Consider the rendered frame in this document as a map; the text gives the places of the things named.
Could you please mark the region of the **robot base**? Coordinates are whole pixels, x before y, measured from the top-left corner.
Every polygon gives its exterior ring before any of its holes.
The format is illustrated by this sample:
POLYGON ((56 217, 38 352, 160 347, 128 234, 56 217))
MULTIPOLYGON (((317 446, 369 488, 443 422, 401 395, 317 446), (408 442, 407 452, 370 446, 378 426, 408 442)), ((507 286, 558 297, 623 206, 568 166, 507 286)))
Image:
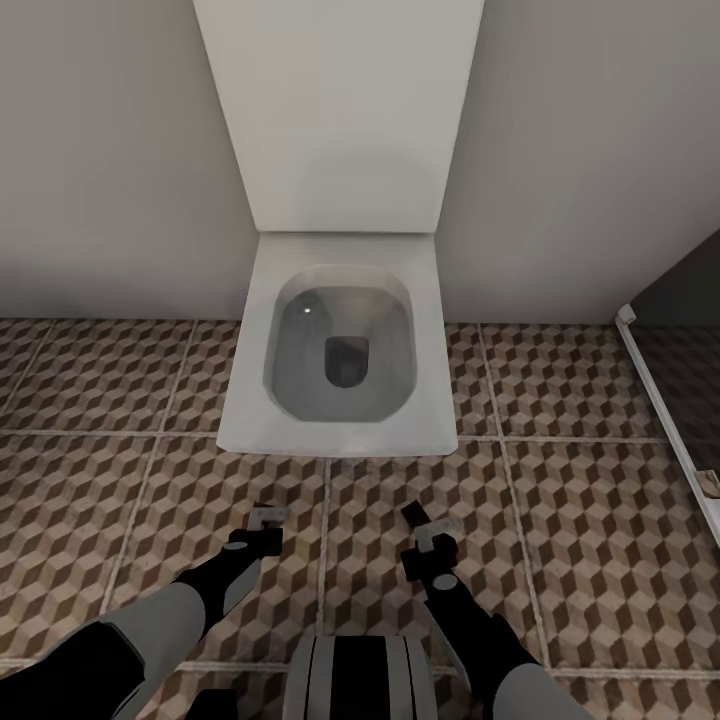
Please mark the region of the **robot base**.
MULTIPOLYGON (((185 720, 238 720, 234 689, 205 689, 196 696, 185 720)), ((482 720, 490 720, 482 710, 482 720)))

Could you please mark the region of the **mousetrap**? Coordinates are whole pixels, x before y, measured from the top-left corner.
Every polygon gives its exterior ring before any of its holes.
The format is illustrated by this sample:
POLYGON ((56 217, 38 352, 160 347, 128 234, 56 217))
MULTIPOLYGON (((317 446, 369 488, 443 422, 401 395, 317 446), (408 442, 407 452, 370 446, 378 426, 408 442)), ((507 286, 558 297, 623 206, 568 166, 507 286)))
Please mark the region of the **mousetrap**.
POLYGON ((426 514, 426 511, 422 508, 422 505, 418 501, 413 501, 410 505, 401 509, 401 513, 413 531, 414 528, 425 525, 425 523, 431 523, 430 517, 426 514))

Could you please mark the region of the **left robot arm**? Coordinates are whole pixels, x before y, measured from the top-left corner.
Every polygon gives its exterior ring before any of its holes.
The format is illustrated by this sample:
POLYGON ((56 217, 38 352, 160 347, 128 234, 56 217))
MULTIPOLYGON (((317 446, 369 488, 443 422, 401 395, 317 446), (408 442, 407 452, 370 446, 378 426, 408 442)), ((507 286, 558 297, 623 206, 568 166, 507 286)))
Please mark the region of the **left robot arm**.
POLYGON ((158 592, 60 636, 35 665, 0 680, 0 720, 134 720, 216 623, 282 553, 290 508, 253 506, 219 555, 158 592))

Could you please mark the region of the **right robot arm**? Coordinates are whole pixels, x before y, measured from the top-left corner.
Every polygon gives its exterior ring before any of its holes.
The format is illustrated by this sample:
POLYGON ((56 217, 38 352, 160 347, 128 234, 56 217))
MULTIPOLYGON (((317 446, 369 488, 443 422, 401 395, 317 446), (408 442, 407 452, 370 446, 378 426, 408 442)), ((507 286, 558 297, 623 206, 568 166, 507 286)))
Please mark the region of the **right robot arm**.
POLYGON ((443 517, 414 528, 417 547, 400 556, 407 580, 423 580, 431 631, 490 720, 597 720, 539 665, 501 614, 491 617, 473 601, 451 569, 457 552, 446 534, 455 527, 453 517, 443 517))

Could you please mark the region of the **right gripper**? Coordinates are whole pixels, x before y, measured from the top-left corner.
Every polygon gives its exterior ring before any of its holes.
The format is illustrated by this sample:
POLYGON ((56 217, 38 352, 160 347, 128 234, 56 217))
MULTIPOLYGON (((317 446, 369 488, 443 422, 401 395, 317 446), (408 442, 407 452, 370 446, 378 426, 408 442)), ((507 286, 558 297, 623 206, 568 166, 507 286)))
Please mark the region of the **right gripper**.
POLYGON ((450 568, 458 565, 456 546, 453 540, 445 535, 433 541, 433 550, 421 553, 418 547, 400 553, 408 581, 423 579, 423 571, 433 561, 442 561, 450 568))

